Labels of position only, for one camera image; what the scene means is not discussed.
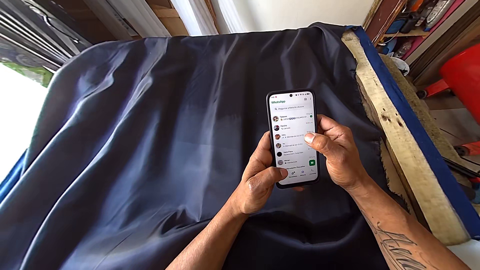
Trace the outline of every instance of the fingernail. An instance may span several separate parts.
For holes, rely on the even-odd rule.
[[[280,173],[282,174],[283,178],[285,178],[288,175],[288,171],[284,168],[280,168]]]
[[[312,144],[313,138],[315,138],[315,135],[313,135],[312,133],[305,134],[305,141],[307,142],[307,144]]]

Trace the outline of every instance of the phone screen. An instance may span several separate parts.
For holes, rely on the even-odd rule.
[[[317,152],[304,140],[305,134],[315,132],[312,92],[272,94],[268,99],[276,166],[288,170],[288,176],[279,184],[317,179]]]

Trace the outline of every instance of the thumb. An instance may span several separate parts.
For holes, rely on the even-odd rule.
[[[258,186],[271,186],[285,179],[287,175],[288,171],[284,168],[269,167],[254,176],[256,178],[255,184]]]
[[[337,154],[342,148],[327,136],[318,133],[307,133],[304,139],[311,148],[319,151],[326,158]]]

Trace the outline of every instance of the satin fabric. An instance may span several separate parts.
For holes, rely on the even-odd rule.
[[[0,268],[164,269],[238,185],[274,90],[313,89],[317,112],[351,128],[368,174],[399,200],[344,30],[106,42],[72,59],[0,206]],[[225,269],[387,269],[354,201],[319,163],[320,181],[304,192],[274,188]]]

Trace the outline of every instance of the search bar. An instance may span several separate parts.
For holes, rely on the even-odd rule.
[[[305,104],[283,105],[283,106],[274,108],[274,110],[276,111],[293,111],[293,110],[304,110],[304,109],[305,109]]]

